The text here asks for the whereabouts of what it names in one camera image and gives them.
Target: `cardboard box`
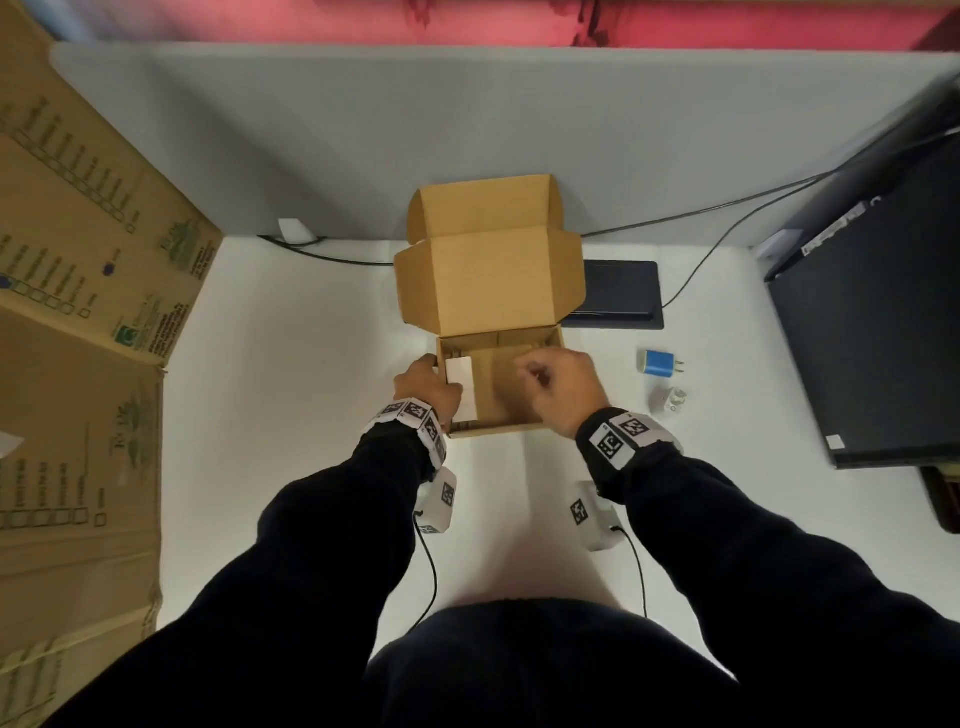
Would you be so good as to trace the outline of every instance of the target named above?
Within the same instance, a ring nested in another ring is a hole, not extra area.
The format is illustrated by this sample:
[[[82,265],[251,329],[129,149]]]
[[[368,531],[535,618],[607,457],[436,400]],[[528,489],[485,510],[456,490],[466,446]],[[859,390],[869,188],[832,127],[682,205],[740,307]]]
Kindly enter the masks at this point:
[[[163,366],[222,235],[0,0],[0,725],[149,635]]]
[[[562,346],[559,322],[584,302],[583,245],[564,230],[550,175],[421,188],[407,210],[411,247],[394,258],[400,312],[438,335],[445,362],[473,362],[477,420],[451,437],[542,427],[523,395],[514,359]]]

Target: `blue charger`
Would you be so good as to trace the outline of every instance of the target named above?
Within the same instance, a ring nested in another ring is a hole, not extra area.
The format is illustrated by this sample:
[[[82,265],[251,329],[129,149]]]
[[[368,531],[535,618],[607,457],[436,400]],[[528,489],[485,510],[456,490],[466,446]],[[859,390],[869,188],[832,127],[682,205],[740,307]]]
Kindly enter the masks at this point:
[[[678,369],[682,361],[677,361],[677,357],[668,352],[654,352],[647,350],[642,353],[640,358],[640,370],[646,375],[663,376],[667,379],[674,375],[674,372],[683,372]]]

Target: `black sleeve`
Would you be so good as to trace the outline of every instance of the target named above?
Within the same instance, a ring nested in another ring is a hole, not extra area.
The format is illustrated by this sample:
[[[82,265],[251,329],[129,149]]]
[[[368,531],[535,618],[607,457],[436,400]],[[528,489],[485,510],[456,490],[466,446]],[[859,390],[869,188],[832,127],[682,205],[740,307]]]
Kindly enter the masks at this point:
[[[256,544],[48,724],[325,722],[324,705],[343,706],[360,685],[414,552],[413,509],[429,475],[413,429],[377,425],[346,463],[281,490]]]
[[[588,439],[622,411],[596,413],[577,445],[600,494],[626,504],[708,647],[745,688],[798,705],[957,684],[960,624],[886,589],[849,548],[760,508],[672,444],[640,449],[615,470]]]

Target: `white table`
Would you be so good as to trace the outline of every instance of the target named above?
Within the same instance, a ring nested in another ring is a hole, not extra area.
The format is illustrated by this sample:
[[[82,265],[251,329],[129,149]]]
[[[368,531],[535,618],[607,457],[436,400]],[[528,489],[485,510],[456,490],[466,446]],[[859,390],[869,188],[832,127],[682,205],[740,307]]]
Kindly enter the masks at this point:
[[[398,244],[325,245],[333,255],[386,259]],[[658,260],[665,299],[706,251],[586,250]],[[940,530],[914,470],[831,468],[749,251],[720,249],[666,310],[663,331],[567,329],[564,337],[593,356],[614,403],[639,411],[652,382],[636,370],[637,350],[675,352],[687,363],[677,383],[689,400],[669,426],[688,454],[760,504],[851,546],[889,586],[960,618],[960,541]],[[166,379],[161,623],[252,544],[257,517],[283,485],[349,456],[392,395],[393,375],[430,351],[433,337],[400,321],[391,269],[313,261],[255,238],[226,241]],[[452,444],[448,465],[460,482],[453,524],[428,539],[436,608],[554,594],[639,610],[629,547],[591,555],[575,540],[560,493],[587,470],[572,443],[545,431],[472,438]],[[350,548],[342,544],[343,558]],[[706,651],[685,599],[640,557],[651,618]],[[418,544],[387,602],[378,647],[407,630],[431,590]]]

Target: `dark sweater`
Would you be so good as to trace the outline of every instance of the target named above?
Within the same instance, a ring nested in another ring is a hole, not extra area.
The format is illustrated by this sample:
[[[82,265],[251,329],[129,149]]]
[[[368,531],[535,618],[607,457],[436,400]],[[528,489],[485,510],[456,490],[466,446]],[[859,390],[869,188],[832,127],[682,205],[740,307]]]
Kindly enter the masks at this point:
[[[370,661],[429,470],[414,431],[387,423],[284,488],[256,545],[48,724],[775,724],[901,705],[916,717],[960,689],[960,625],[672,445],[614,471],[587,437],[615,411],[578,447],[733,677],[647,619],[559,599],[445,609]]]

